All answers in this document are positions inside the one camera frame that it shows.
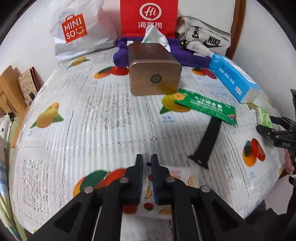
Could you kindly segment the person's right hand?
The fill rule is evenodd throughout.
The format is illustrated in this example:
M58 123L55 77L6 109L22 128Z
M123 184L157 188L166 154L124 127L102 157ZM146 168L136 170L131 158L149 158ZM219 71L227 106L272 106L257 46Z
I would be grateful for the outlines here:
M288 149L285 149L285 170L289 175L292 175L295 171L295 167L293 166L292 161L290 159Z

